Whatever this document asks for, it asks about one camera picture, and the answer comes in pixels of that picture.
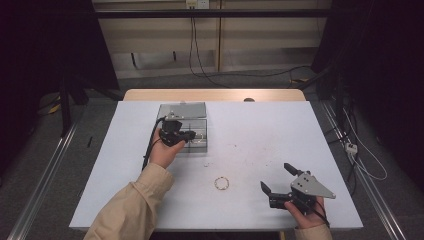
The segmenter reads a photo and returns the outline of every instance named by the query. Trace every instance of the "shirt cuff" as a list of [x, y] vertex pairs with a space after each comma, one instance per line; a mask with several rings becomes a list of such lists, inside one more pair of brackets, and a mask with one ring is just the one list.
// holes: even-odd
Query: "shirt cuff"
[[294, 233], [296, 235], [296, 239], [314, 239], [314, 240], [331, 240], [333, 239], [331, 236], [330, 229], [327, 225], [322, 224], [317, 227], [306, 228], [306, 229], [294, 229]]
[[159, 197], [163, 197], [173, 183], [172, 174], [154, 163], [147, 164], [136, 181], [136, 184], [143, 185], [149, 192]]

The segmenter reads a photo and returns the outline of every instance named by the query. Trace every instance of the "hand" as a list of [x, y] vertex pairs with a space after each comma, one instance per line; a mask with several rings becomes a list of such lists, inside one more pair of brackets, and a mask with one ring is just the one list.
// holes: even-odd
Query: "hand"
[[153, 149], [150, 153], [150, 162], [155, 163], [163, 168], [167, 168], [175, 158], [175, 155], [184, 148], [185, 142], [181, 141], [172, 147], [168, 147], [162, 143], [159, 137], [160, 128], [156, 128], [153, 136]]
[[[318, 203], [315, 203], [314, 208], [317, 212], [324, 216], [324, 199], [322, 197], [317, 197], [317, 202], [321, 204], [322, 208]], [[296, 220], [299, 229], [317, 227], [325, 223], [324, 220], [313, 212], [303, 215], [291, 202], [285, 202], [284, 206]]]

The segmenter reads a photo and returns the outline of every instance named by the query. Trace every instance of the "long-sleeve shirt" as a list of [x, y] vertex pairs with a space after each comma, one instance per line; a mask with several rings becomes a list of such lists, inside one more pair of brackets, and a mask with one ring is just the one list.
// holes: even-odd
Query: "long-sleeve shirt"
[[[174, 180], [167, 170], [149, 163], [136, 182], [129, 183], [102, 208], [84, 239], [149, 239], [156, 226], [157, 210]], [[324, 224], [295, 230], [298, 240], [329, 240]]]

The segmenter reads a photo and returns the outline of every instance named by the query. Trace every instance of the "white tabletop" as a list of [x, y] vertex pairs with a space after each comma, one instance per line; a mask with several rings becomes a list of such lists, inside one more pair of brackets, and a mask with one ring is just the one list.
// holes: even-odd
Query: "white tabletop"
[[[70, 224], [88, 229], [107, 201], [137, 179], [161, 103], [120, 102]], [[337, 195], [326, 199], [333, 229], [363, 227], [309, 102], [206, 102], [208, 152], [180, 153], [168, 170], [158, 231], [279, 231], [295, 226], [287, 211], [269, 208], [260, 188], [290, 192], [283, 164], [310, 170]], [[217, 190], [216, 178], [230, 182]]]

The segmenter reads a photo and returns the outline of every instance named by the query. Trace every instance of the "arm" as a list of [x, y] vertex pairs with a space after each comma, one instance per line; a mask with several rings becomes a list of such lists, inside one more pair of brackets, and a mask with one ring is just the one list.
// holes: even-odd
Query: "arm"
[[[324, 215], [324, 199], [317, 197], [315, 210]], [[332, 240], [330, 229], [324, 221], [316, 214], [303, 215], [291, 202], [285, 202], [284, 206], [297, 222], [298, 227], [294, 229], [297, 240]]]
[[[159, 139], [158, 129], [154, 140]], [[157, 142], [150, 163], [136, 182], [120, 190], [99, 212], [84, 239], [149, 239], [157, 219], [157, 210], [173, 183], [166, 168], [184, 147], [180, 142], [168, 147]]]

